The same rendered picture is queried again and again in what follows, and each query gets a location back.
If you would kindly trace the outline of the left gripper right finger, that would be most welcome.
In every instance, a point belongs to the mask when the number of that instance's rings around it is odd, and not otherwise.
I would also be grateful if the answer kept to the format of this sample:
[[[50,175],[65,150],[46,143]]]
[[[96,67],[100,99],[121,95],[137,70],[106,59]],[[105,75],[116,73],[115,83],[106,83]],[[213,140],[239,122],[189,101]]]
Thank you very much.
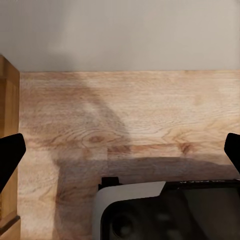
[[[228,133],[224,151],[240,173],[240,135],[235,133]]]

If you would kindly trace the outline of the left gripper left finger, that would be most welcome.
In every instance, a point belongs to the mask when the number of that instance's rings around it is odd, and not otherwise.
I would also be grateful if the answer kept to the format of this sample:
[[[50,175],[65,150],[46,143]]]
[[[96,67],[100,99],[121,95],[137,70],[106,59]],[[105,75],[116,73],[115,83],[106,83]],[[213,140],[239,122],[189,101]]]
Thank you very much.
[[[22,133],[0,138],[0,193],[25,153]]]

